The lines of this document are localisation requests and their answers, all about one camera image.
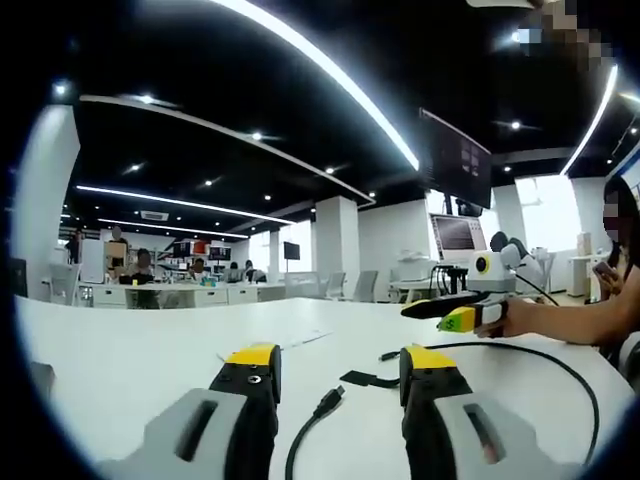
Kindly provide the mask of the person's right hand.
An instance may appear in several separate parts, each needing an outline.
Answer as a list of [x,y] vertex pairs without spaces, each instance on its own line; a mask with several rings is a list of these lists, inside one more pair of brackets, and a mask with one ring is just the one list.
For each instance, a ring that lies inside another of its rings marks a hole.
[[474,329],[480,338],[510,338],[530,332],[533,304],[517,298],[505,302],[506,313],[499,320],[483,323]]

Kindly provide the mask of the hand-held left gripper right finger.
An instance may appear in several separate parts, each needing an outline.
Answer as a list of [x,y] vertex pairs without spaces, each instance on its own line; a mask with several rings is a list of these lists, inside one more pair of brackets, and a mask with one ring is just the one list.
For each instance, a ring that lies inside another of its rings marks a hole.
[[538,445],[535,429],[472,390],[449,357],[400,351],[402,436],[413,479],[563,479],[565,465]]

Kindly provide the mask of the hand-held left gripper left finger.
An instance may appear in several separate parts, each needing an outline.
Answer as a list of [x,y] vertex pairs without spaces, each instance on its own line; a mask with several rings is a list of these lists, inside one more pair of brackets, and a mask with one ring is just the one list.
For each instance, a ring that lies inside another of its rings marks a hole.
[[192,389],[147,423],[126,458],[99,464],[103,479],[266,479],[278,433],[281,348],[232,353],[210,386]]

